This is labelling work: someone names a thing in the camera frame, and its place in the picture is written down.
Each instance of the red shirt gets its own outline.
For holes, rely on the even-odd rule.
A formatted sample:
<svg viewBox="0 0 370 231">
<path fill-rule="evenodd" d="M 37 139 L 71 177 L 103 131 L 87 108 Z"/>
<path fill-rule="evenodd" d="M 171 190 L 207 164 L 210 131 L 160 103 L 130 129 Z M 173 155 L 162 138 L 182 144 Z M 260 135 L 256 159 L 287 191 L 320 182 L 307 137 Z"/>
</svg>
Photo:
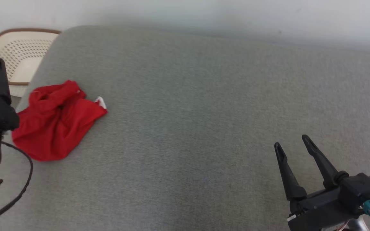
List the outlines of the red shirt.
<svg viewBox="0 0 370 231">
<path fill-rule="evenodd" d="M 12 132 L 15 145 L 38 161 L 68 156 L 94 121 L 107 113 L 85 96 L 70 80 L 32 91 L 29 107 L 18 113 L 19 128 Z"/>
</svg>

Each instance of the gray couch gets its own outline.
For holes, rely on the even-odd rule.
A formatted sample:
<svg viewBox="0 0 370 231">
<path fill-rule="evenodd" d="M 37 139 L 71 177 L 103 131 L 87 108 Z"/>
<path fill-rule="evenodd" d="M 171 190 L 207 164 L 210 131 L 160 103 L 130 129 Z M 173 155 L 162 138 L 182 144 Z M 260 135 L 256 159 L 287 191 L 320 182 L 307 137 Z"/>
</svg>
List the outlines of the gray couch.
<svg viewBox="0 0 370 231">
<path fill-rule="evenodd" d="M 287 230 L 273 144 L 320 190 L 304 133 L 338 170 L 370 175 L 368 54 L 82 26 L 53 43 L 18 110 L 67 79 L 109 113 L 66 159 L 35 162 L 0 230 Z M 3 152 L 0 207 L 29 169 Z"/>
</svg>

